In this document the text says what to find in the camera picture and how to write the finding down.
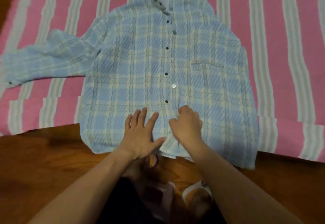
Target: forearm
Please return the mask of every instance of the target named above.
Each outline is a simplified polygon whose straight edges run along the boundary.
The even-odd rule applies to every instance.
[[[30,223],[94,223],[131,162],[132,158],[124,152],[110,153],[50,202]]]
[[[189,153],[227,223],[302,223],[217,152],[204,143],[192,144]]]

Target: brown wooden floor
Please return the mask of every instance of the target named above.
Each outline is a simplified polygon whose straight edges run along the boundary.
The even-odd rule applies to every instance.
[[[9,4],[0,0],[0,28]],[[104,157],[82,143],[78,124],[1,137],[0,223],[26,223]],[[305,223],[325,223],[325,164],[259,152],[256,170],[242,172]],[[173,223],[190,222],[181,192],[201,179],[195,165],[163,158],[152,177],[175,183]]]

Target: blue plaid shirt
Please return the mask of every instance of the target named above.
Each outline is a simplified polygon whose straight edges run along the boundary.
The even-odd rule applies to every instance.
[[[8,87],[45,77],[86,76],[80,132],[95,153],[116,148],[129,114],[159,118],[166,155],[189,157],[168,120],[187,104],[202,137],[230,163],[254,168],[258,124],[246,51],[207,0],[135,0],[96,18],[78,38],[54,30],[45,46],[2,57]]]

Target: person's right hand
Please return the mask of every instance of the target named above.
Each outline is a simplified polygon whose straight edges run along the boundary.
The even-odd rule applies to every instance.
[[[170,119],[169,126],[178,142],[189,150],[190,144],[202,142],[202,121],[199,114],[187,105],[180,107],[178,112],[178,119]]]

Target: person's right arm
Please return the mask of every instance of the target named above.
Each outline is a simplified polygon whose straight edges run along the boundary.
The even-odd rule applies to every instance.
[[[169,121],[173,135],[200,169],[228,224],[303,223],[204,143],[197,112],[183,106],[179,113]]]

